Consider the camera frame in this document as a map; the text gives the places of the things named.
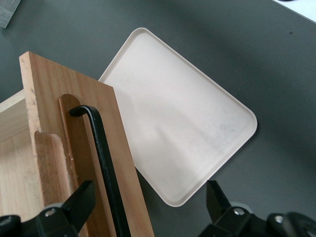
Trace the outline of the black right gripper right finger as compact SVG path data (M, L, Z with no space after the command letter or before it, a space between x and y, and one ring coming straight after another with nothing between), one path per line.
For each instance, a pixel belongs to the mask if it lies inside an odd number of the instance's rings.
M250 236L251 213L232 206L216 181L206 183L206 207L212 223L201 232L201 237Z

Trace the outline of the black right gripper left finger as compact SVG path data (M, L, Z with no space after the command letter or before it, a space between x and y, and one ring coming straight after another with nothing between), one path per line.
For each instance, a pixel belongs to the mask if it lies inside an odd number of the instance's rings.
M94 182L84 181L60 206L43 210L36 217L40 237L77 237L96 204Z

